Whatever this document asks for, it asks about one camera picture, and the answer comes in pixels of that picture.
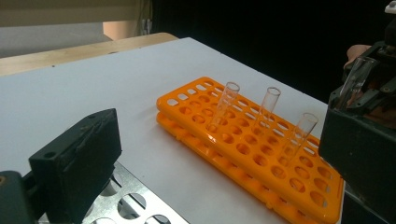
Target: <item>white table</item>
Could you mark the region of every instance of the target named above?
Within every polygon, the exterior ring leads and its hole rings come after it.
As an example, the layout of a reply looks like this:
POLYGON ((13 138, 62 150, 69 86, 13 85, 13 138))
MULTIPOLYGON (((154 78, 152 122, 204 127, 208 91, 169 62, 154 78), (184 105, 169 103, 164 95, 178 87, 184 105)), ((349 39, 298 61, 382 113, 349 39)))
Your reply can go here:
POLYGON ((314 113, 312 134, 320 137, 325 104, 183 38, 0 77, 0 171, 27 174, 28 158, 49 141, 91 113, 116 108, 119 162, 191 224, 286 222, 156 122, 158 97, 203 76, 238 83, 257 104, 267 87, 280 88, 275 113, 291 123, 314 113))

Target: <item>orange test tube rack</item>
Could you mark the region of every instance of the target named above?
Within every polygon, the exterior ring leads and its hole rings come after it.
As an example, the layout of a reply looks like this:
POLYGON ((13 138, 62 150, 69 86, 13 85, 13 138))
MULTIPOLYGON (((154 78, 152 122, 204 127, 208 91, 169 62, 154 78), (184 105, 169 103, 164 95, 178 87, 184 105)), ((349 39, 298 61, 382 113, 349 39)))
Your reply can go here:
POLYGON ((251 131, 260 106, 239 94, 214 133, 206 124, 216 112, 224 86, 200 77, 158 98, 158 123, 202 158, 290 223, 336 223, 344 195, 343 178, 318 155, 309 135, 287 167, 276 154, 293 124, 272 114, 270 132, 251 131))

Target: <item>wooden table edge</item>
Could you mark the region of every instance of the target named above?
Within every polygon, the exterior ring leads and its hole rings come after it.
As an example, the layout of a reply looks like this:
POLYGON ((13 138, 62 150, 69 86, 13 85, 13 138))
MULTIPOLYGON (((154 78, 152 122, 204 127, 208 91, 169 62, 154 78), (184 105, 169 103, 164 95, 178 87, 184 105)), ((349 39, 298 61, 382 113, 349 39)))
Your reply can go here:
POLYGON ((0 59, 0 77, 18 74, 38 68, 49 67, 61 63, 70 63, 73 61, 102 56, 109 53, 116 53, 129 49, 139 49, 177 39, 177 37, 168 33, 158 33, 67 49, 55 49, 2 58, 0 59))

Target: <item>glass test tube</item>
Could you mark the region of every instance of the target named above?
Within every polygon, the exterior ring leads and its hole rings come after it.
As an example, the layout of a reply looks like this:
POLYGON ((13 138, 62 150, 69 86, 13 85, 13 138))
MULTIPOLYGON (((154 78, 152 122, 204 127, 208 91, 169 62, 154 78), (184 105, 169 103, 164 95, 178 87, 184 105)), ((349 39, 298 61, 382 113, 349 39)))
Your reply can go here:
POLYGON ((233 101, 236 99, 239 90, 240 88, 238 84, 234 82, 227 82, 219 99, 213 118, 206 126, 210 132, 215 133, 218 127, 221 124, 224 124, 227 110, 233 104, 233 101))
POLYGON ((359 98, 358 95, 361 91, 361 87, 369 76, 375 62, 375 59, 361 56, 355 60, 346 82, 340 91, 340 96, 335 105, 335 109, 341 111, 346 110, 349 105, 359 98))
POLYGON ((318 118, 311 113, 303 113, 297 125, 287 138, 285 145, 282 147, 277 160, 280 164, 288 166, 290 161, 297 154, 303 142, 306 140, 315 125, 318 123, 318 118))
POLYGON ((262 100, 262 106, 259 114, 251 129, 251 131, 256 135, 262 137, 269 131, 271 114, 275 108, 280 93, 281 91, 275 87, 267 88, 267 93, 265 93, 264 99, 262 100))

